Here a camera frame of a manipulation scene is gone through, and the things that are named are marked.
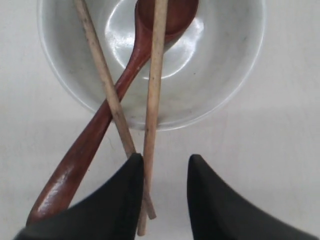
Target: white bowl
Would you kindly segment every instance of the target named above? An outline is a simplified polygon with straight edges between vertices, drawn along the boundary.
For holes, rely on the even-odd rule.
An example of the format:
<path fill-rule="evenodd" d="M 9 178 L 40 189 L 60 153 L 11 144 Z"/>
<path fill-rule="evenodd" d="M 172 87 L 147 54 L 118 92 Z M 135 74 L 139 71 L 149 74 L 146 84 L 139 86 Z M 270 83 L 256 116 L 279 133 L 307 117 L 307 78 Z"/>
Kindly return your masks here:
<path fill-rule="evenodd" d="M 131 55 L 134 0 L 87 0 L 113 80 Z M 38 30 L 47 60 L 64 88 L 95 112 L 105 94 L 73 0 L 39 0 Z M 213 112 L 240 89 L 261 49 L 264 0 L 200 0 L 183 36 L 166 51 L 158 129 L 177 129 Z M 130 127 L 144 129 L 149 63 L 122 106 Z"/>

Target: white floor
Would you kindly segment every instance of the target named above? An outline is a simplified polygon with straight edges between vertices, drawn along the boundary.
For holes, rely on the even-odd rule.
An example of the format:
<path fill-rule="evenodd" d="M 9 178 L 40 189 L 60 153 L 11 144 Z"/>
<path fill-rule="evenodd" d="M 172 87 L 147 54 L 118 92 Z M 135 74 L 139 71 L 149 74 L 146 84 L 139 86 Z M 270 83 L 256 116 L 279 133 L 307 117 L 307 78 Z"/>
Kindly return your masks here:
<path fill-rule="evenodd" d="M 0 0 L 0 6 L 0 236 L 11 240 L 92 114 L 46 62 L 36 1 Z M 242 91 L 196 125 L 158 134 L 152 186 L 158 218 L 145 239 L 192 239 L 186 198 L 192 153 L 258 207 L 320 236 L 320 1 L 267 0 L 267 8 L 263 50 Z M 141 151 L 144 133 L 132 134 Z M 112 125 L 74 201 L 124 160 Z"/>

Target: bowl rim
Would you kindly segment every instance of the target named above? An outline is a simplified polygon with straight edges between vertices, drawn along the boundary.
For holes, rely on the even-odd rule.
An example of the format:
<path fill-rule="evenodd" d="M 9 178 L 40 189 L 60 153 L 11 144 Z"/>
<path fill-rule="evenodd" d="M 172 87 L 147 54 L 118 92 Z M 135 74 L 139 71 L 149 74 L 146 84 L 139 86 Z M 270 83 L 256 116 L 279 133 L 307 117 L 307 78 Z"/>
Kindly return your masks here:
<path fill-rule="evenodd" d="M 44 31 L 43 31 L 43 3 L 45 0 L 37 0 L 37 11 L 36 11 L 36 18 L 37 18 L 37 30 L 38 30 L 38 35 L 40 38 L 40 44 L 42 47 L 42 50 L 44 52 L 45 58 L 51 68 L 51 71 L 53 72 L 54 76 L 57 78 L 57 80 L 59 81 L 59 83 L 61 84 L 61 86 L 64 88 L 64 90 L 73 98 L 75 99 L 78 103 L 80 103 L 84 108 L 86 108 L 87 110 L 89 110 L 90 112 L 92 112 L 93 114 L 96 113 L 96 111 L 90 107 L 85 101 L 82 100 L 82 98 L 79 96 L 78 93 L 74 92 L 64 81 L 63 77 L 59 74 L 59 71 L 57 70 L 57 68 L 55 67 L 55 64 L 53 62 L 53 59 L 51 58 L 51 55 L 49 53 L 48 50 L 48 46 L 47 46 L 47 42 L 45 40 L 45 36 L 44 36 Z M 262 51 L 262 47 L 264 45 L 264 38 L 265 38 L 265 34 L 266 34 L 266 28 L 267 28 L 267 5 L 266 5 L 266 0 L 259 0 L 261 3 L 261 7 L 262 7 L 262 16 L 261 16 L 261 26 L 260 26 L 260 33 L 259 33 L 259 43 L 257 45 L 256 51 L 255 51 L 255 55 L 252 58 L 252 62 L 251 65 L 249 66 L 248 70 L 246 71 L 246 73 L 241 77 L 242 79 L 240 80 L 240 84 L 233 90 L 232 93 L 230 93 L 230 95 L 228 97 L 226 97 L 219 105 L 213 107 L 212 109 L 208 110 L 207 112 L 204 112 L 203 114 L 192 118 L 192 119 L 188 119 L 186 121 L 178 121 L 178 122 L 166 122 L 165 125 L 158 125 L 157 126 L 157 131 L 170 131 L 170 130 L 177 130 L 177 129 L 181 129 L 184 127 L 188 127 L 190 125 L 193 125 L 195 123 L 200 122 L 201 120 L 203 120 L 204 118 L 210 116 L 211 114 L 213 114 L 214 112 L 216 112 L 217 110 L 221 109 L 222 107 L 224 107 L 244 86 L 244 84 L 246 83 L 246 81 L 248 80 L 250 74 L 252 73 L 257 61 L 259 60 L 259 57 L 261 55 L 261 51 Z M 129 127 L 131 129 L 135 129 L 135 130 L 143 130 L 141 128 L 141 125 L 138 123 L 131 123 L 128 122 Z"/>

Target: brown wooden spoon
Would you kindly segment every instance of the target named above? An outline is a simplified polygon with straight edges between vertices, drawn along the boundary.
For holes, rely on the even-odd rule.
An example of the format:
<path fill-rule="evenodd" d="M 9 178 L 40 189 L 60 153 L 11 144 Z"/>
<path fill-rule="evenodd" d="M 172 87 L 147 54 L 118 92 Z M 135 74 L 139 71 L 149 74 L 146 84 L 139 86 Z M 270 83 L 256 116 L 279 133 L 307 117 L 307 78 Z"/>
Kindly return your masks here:
<path fill-rule="evenodd" d="M 199 0 L 169 0 L 165 42 L 178 38 L 191 24 Z M 151 56 L 155 0 L 138 0 L 135 7 L 135 42 L 130 60 L 115 84 L 121 101 L 130 84 Z M 26 224 L 67 209 L 112 120 L 105 100 L 63 157 L 34 203 Z"/>

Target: wooden chopstick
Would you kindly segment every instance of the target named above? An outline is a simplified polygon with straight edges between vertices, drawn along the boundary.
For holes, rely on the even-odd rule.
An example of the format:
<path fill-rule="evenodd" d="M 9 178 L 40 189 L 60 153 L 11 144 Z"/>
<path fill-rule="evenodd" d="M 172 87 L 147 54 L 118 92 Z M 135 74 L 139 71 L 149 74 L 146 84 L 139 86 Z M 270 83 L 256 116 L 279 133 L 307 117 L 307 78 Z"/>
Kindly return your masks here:
<path fill-rule="evenodd" d="M 78 13 L 78 17 L 82 22 L 85 30 L 85 35 L 91 50 L 91 54 L 98 70 L 99 76 L 102 80 L 104 91 L 106 94 L 106 100 L 110 106 L 112 117 L 114 119 L 116 128 L 119 132 L 120 139 L 122 141 L 126 156 L 129 158 L 132 153 L 136 152 L 136 148 L 129 131 L 128 123 L 121 107 L 117 91 L 111 78 L 111 74 L 103 54 L 94 24 L 92 22 L 88 6 L 85 0 L 74 0 L 74 4 Z M 142 208 L 147 209 L 149 218 L 155 219 L 156 213 L 151 201 L 149 189 L 146 184 L 146 178 L 143 185 L 143 198 Z"/>
<path fill-rule="evenodd" d="M 148 191 L 150 191 L 151 188 L 152 168 L 154 162 L 155 140 L 161 89 L 161 76 L 167 25 L 167 11 L 168 0 L 155 0 L 151 66 L 149 75 L 143 148 L 144 171 Z M 146 234 L 146 226 L 147 214 L 146 209 L 142 206 L 137 231 L 137 234 L 139 236 L 144 236 Z"/>

